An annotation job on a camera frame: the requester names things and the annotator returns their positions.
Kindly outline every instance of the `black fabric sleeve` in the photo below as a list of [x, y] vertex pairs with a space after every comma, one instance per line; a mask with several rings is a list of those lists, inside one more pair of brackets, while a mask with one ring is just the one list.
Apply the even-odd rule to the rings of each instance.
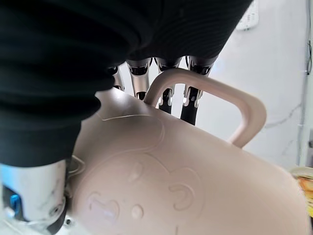
[[152, 37], [160, 1], [129, 2], [0, 2], [1, 164], [71, 157], [81, 121], [100, 107], [95, 93], [113, 86], [106, 68]]

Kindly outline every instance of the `beige plastic container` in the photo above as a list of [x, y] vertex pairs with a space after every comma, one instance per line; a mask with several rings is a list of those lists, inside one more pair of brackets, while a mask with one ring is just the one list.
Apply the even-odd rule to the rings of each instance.
[[[228, 142], [155, 108], [176, 83], [240, 109]], [[118, 89], [98, 97], [102, 108], [83, 123], [74, 151], [84, 164], [74, 161], [70, 178], [70, 214], [90, 234], [311, 234], [295, 179], [241, 149], [264, 125], [258, 99], [182, 69], [160, 74], [144, 102]]]

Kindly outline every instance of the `robotic hand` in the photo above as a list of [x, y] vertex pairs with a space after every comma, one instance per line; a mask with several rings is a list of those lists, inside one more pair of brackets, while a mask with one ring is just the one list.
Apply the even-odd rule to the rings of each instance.
[[5, 215], [42, 234], [54, 235], [67, 212], [65, 160], [37, 167], [0, 164]]

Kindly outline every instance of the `black cloth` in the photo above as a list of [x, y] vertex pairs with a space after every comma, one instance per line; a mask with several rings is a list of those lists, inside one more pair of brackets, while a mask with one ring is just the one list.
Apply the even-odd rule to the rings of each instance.
[[126, 59], [217, 56], [251, 0], [0, 1], [0, 163], [70, 158]]

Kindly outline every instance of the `silver metal part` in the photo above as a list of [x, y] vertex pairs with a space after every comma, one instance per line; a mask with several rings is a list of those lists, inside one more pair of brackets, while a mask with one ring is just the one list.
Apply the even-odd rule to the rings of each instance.
[[[162, 73], [162, 71], [161, 71], [161, 66], [160, 66], [160, 61], [157, 59], [156, 60], [157, 61], [157, 68], [158, 68], [158, 73]], [[169, 89], [171, 89], [172, 91], [171, 91], [171, 98], [173, 98], [173, 96], [174, 96], [174, 93], [175, 93], [175, 85], [173, 85], [173, 86], [170, 86], [170, 87], [168, 87]]]
[[[191, 86], [185, 85], [183, 106], [189, 105], [190, 91], [191, 91]], [[203, 95], [203, 91], [198, 90], [197, 96], [195, 98], [195, 108], [198, 108], [199, 100], [202, 97], [202, 95]]]
[[132, 79], [132, 84], [133, 84], [133, 91], [134, 91], [134, 96], [137, 97], [137, 94], [139, 92], [147, 92], [149, 89], [149, 63], [147, 64], [148, 68], [145, 74], [143, 75], [134, 75], [132, 74], [132, 70], [130, 68], [130, 65], [128, 65], [128, 69], [131, 74], [131, 79]]
[[[172, 104], [173, 104], [173, 96], [174, 96], [174, 91], [175, 91], [175, 86], [173, 87], [173, 88], [169, 88], [170, 90], [169, 90], [169, 99], [168, 99], [168, 102], [167, 102], [167, 104], [169, 105], [169, 106], [171, 106]], [[164, 102], [164, 100], [163, 100], [163, 97], [160, 97], [160, 99], [159, 99], [159, 105], [163, 105], [163, 102]]]
[[[15, 192], [22, 201], [25, 224], [37, 231], [45, 231], [65, 209], [66, 161], [37, 167], [15, 167], [0, 164], [2, 184]], [[12, 217], [10, 208], [5, 208]]]
[[[190, 57], [189, 63], [188, 63], [188, 69], [192, 71], [191, 66], [197, 65], [193, 60], [198, 60], [197, 62], [200, 63], [198, 66], [201, 66], [203, 68], [208, 68], [207, 72], [203, 74], [203, 76], [209, 76], [210, 68], [213, 66], [214, 61], [217, 59], [217, 57], [212, 58], [211, 60], [204, 60], [204, 62], [201, 60], [201, 58], [197, 57]], [[184, 99], [183, 99], [183, 106], [188, 106], [189, 105], [189, 100], [190, 100], [190, 86], [185, 85], [185, 90], [184, 90]], [[197, 95], [195, 97], [195, 108], [198, 108], [199, 106], [199, 100], [203, 95], [203, 91], [198, 90]]]
[[117, 67], [117, 72], [113, 74], [113, 77], [115, 79], [114, 86], [118, 87], [121, 91], [125, 91], [125, 85], [123, 78], [120, 74], [119, 67]]

